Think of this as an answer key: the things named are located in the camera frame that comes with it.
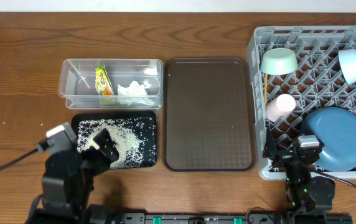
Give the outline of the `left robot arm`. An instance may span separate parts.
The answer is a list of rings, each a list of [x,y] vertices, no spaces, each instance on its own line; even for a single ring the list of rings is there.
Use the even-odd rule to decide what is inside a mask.
[[[43,193],[32,201],[27,223],[90,223],[93,207],[87,203],[93,178],[119,159],[107,129],[93,140],[98,148],[91,146],[80,153],[72,128],[62,126],[38,143],[37,149],[49,151],[50,156],[42,176]]]

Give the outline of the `mint green bowl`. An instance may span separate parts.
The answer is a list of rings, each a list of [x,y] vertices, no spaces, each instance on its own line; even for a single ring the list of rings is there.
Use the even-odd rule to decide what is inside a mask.
[[[285,75],[298,68],[296,54],[291,49],[276,48],[264,53],[260,70],[268,75]]]

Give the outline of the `light blue bowl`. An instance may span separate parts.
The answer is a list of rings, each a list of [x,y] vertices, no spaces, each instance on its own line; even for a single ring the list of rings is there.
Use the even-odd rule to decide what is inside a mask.
[[[345,81],[349,85],[356,83],[356,50],[340,50],[338,57]]]

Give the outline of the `clear plastic waste bin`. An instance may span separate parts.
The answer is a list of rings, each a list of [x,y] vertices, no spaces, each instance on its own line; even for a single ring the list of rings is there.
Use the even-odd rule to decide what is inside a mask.
[[[102,105],[100,96],[95,89],[96,67],[106,68],[113,86],[113,98],[116,103]],[[122,59],[122,58],[75,58],[67,59],[62,64],[59,81],[59,95],[66,99],[66,107],[83,110],[139,110],[159,109],[162,106],[164,65],[158,59]],[[132,81],[140,85],[147,80],[152,86],[148,88],[153,106],[141,104],[122,105],[118,102],[118,85],[129,87]]]

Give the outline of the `white tissue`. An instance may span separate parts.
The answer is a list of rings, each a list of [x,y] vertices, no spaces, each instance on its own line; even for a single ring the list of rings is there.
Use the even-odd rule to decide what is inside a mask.
[[[150,100],[147,98],[148,96],[148,88],[152,85],[145,80],[143,84],[139,84],[137,81],[132,81],[129,87],[123,87],[118,85],[118,102],[122,105],[132,105],[132,104],[141,104],[145,106],[153,106],[154,100]]]

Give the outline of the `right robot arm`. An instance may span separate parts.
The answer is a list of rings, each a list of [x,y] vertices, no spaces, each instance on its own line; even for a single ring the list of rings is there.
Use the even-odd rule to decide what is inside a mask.
[[[279,150],[270,129],[266,131],[263,157],[271,160],[272,167],[283,168],[286,173],[286,197],[293,203],[288,212],[290,222],[317,220],[332,210],[335,183],[327,177],[311,176],[309,166],[319,160],[322,146],[315,135],[299,136],[288,149]]]

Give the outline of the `green snack wrapper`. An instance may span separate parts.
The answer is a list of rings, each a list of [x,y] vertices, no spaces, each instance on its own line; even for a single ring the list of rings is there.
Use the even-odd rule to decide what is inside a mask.
[[[102,105],[116,103],[116,99],[113,98],[113,86],[104,66],[95,69],[95,89],[100,96],[108,96],[107,98],[100,98]]]

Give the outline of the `brown serving tray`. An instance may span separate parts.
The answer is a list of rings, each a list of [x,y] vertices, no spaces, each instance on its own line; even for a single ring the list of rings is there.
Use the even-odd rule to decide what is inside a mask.
[[[166,168],[174,172],[253,168],[255,110],[248,64],[242,58],[173,58],[164,87]]]

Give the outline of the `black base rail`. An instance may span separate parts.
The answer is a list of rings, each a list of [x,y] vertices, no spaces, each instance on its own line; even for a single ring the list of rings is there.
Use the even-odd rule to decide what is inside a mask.
[[[353,223],[351,217],[340,215],[297,215],[288,218],[285,214],[250,213],[249,215],[166,215],[124,213],[119,223],[124,224],[289,224],[289,223]]]

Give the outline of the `grey dishwasher rack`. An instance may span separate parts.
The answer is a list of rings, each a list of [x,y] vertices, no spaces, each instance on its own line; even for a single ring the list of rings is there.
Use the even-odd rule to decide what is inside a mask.
[[[295,52],[298,68],[283,76],[268,75],[267,101],[287,93],[296,100],[288,119],[269,122],[265,115],[265,75],[260,70],[265,52],[287,48]],[[336,106],[356,115],[356,83],[349,85],[339,67],[340,50],[356,50],[356,26],[267,26],[257,27],[247,46],[251,88],[255,108],[258,174],[264,180],[284,180],[283,170],[262,156],[266,129],[273,133],[278,149],[286,149],[299,135],[303,119],[319,108]],[[341,179],[356,179],[356,167],[333,172]]]

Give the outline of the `wooden chopstick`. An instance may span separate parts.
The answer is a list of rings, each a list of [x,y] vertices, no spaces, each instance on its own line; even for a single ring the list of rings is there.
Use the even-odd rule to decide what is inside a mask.
[[[264,103],[267,105],[267,94],[268,94],[268,74],[265,73],[265,82],[264,82]]]

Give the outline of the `white cooked rice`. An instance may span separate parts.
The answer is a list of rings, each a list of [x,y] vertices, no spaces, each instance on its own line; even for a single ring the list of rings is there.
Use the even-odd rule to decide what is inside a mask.
[[[116,143],[119,159],[110,169],[152,167],[157,161],[156,120],[151,117],[93,119],[78,122],[78,152],[98,145],[93,138],[106,128]]]

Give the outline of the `pink cup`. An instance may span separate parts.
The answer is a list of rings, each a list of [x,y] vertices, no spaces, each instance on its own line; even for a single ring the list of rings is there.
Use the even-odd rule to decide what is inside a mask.
[[[266,117],[271,122],[287,119],[296,107],[296,100],[289,94],[282,94],[266,105]]]

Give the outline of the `black plastic tray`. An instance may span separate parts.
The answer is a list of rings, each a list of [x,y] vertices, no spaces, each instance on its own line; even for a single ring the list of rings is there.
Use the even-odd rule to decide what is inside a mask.
[[[151,167],[157,161],[157,122],[152,111],[77,114],[72,118],[72,129],[77,135],[77,151],[111,170]],[[111,163],[105,161],[94,140],[104,129],[119,154]]]

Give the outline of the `dark blue plate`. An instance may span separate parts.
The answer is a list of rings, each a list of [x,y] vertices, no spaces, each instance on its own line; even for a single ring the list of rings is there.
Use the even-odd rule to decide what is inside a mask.
[[[356,115],[342,108],[321,108],[304,118],[300,133],[317,136],[323,145],[315,165],[332,172],[356,167]]]

